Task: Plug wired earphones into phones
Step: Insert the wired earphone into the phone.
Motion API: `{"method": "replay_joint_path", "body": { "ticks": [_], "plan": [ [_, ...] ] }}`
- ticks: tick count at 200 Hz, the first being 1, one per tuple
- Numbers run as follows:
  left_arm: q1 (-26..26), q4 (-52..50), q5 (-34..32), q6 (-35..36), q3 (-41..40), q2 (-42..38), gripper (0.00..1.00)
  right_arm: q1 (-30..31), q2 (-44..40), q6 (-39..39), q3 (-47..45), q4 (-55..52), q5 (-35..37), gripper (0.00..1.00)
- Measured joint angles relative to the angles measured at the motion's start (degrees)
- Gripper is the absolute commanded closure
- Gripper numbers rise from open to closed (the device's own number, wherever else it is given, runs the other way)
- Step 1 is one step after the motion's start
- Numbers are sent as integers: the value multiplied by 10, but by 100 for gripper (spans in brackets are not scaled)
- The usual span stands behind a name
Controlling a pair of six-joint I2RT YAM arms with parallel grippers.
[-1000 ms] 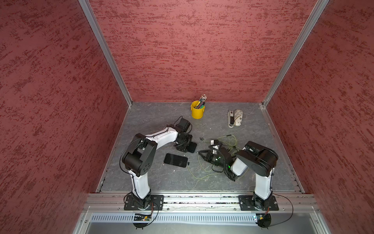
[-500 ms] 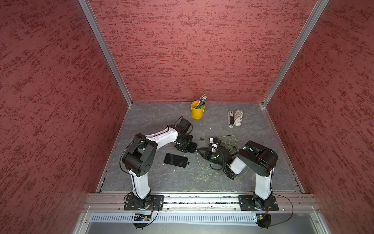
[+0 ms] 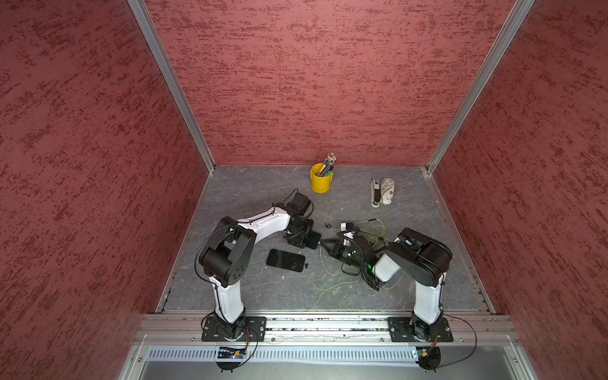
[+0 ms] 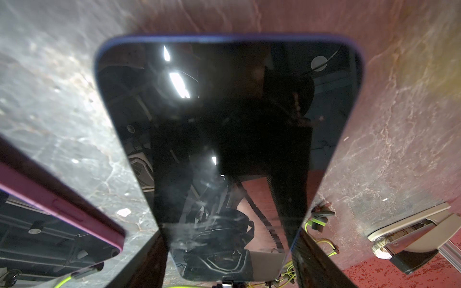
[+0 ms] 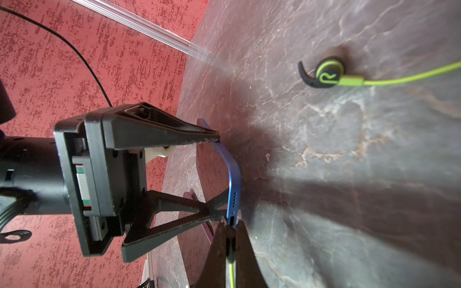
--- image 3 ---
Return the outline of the black smartphone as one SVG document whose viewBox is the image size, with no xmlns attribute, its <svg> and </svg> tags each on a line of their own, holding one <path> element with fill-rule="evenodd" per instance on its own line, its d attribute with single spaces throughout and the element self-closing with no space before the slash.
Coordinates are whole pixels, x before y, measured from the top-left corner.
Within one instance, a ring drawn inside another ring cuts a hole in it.
<svg viewBox="0 0 608 380">
<path fill-rule="evenodd" d="M 299 253 L 271 249 L 266 264 L 278 269 L 302 272 L 305 268 L 306 257 Z"/>
<path fill-rule="evenodd" d="M 304 239 L 305 247 L 316 250 L 318 248 L 319 243 L 321 241 L 321 234 L 315 231 L 310 231 Z"/>
</svg>

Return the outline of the green wired earphones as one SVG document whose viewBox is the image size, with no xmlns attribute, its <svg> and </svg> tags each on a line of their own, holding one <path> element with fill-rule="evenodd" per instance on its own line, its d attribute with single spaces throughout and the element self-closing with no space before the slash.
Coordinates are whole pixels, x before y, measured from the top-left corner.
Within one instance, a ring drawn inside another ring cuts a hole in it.
<svg viewBox="0 0 608 380">
<path fill-rule="evenodd" d="M 308 267 L 307 267 L 307 265 L 305 265 L 306 266 L 305 267 L 305 274 L 307 276 L 307 279 L 310 280 L 310 283 L 313 285 L 313 287 L 317 291 L 320 291 L 321 293 L 325 294 L 326 292 L 329 292 L 329 291 L 332 291 L 334 289 L 337 289 L 337 288 L 339 288 L 339 287 L 341 287 L 343 285 L 350 285 L 350 284 L 353 284 L 353 283 L 359 283 L 359 282 L 361 282 L 360 274 L 356 275 L 355 273 L 351 273 L 351 272 L 344 273 L 342 271 L 342 269 L 340 269 L 340 271 L 338 271 L 338 272 L 330 272 L 329 269 L 327 269 L 327 267 L 326 267 L 326 264 L 325 264 L 322 252 L 323 252 L 323 248 L 319 246 L 318 256 L 319 256 L 319 259 L 320 259 L 320 262 L 321 262 L 321 267 L 323 268 L 323 272 L 325 273 L 326 277 L 334 278 L 334 277 L 337 277 L 337 276 L 340 276 L 340 275 L 345 275 L 345 276 L 350 276 L 352 279 L 351 280 L 342 281 L 342 282 L 339 282 L 339 283 L 335 283 L 334 285 L 332 285 L 330 287 L 320 288 L 318 285 L 316 285 L 315 282 L 313 282 L 312 278 L 310 277 L 310 273 L 309 273 Z M 389 285 L 389 286 L 386 286 L 386 284 L 380 284 L 380 281 L 378 280 L 378 284 L 380 285 L 379 289 L 380 290 L 390 291 L 393 288 L 395 288 L 397 285 L 399 285 L 399 283 L 402 281 L 403 277 L 404 277 L 404 272 L 401 272 L 401 275 L 399 275 L 399 277 L 397 277 L 397 280 L 394 283 L 392 283 L 391 285 Z"/>
<path fill-rule="evenodd" d="M 381 253 L 386 247 L 386 227 L 384 223 L 378 218 L 372 218 L 360 222 L 354 223 L 357 229 L 357 233 L 362 233 L 368 238 L 371 238 L 370 245 L 375 253 Z M 326 229 L 334 233 L 338 233 L 340 225 L 333 226 L 326 223 Z"/>
</svg>

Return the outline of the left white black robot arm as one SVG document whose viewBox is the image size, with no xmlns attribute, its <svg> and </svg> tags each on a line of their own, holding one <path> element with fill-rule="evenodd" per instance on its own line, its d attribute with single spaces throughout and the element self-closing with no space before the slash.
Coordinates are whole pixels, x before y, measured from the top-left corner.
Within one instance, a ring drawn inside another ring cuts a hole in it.
<svg viewBox="0 0 608 380">
<path fill-rule="evenodd" d="M 281 233 L 299 249 L 315 250 L 321 234 L 313 231 L 312 200 L 294 190 L 283 202 L 247 218 L 222 218 L 196 255 L 203 281 L 212 285 L 215 309 L 212 316 L 220 337 L 239 340 L 246 333 L 245 306 L 240 281 L 248 269 L 253 249 L 262 240 Z"/>
</svg>

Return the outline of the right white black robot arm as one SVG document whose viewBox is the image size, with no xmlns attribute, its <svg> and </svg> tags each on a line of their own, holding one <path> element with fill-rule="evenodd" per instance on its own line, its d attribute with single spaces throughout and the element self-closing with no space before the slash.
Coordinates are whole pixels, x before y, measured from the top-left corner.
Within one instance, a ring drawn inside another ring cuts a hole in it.
<svg viewBox="0 0 608 380">
<path fill-rule="evenodd" d="M 427 235 L 405 228 L 397 238 L 375 249 L 352 227 L 321 241 L 330 257 L 358 269 L 375 291 L 401 273 L 415 281 L 415 304 L 409 317 L 387 319 L 394 343 L 445 343 L 454 340 L 442 307 L 443 285 L 453 254 Z"/>
</svg>

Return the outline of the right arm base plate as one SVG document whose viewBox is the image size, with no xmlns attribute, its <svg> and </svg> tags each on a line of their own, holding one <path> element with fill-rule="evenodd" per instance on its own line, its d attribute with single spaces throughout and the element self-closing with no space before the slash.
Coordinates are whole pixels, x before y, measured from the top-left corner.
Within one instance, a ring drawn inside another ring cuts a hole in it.
<svg viewBox="0 0 608 380">
<path fill-rule="evenodd" d="M 388 318 L 388 331 L 394 343 L 451 343 L 454 337 L 448 320 L 440 318 L 432 323 L 413 318 Z"/>
</svg>

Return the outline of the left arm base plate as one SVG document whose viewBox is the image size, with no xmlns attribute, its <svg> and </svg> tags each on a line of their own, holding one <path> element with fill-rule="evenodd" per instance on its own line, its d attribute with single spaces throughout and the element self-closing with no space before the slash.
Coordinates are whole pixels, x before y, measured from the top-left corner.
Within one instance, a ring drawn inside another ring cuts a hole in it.
<svg viewBox="0 0 608 380">
<path fill-rule="evenodd" d="M 267 318 L 240 317 L 229 324 L 218 315 L 212 315 L 201 322 L 202 342 L 262 342 L 266 331 Z"/>
</svg>

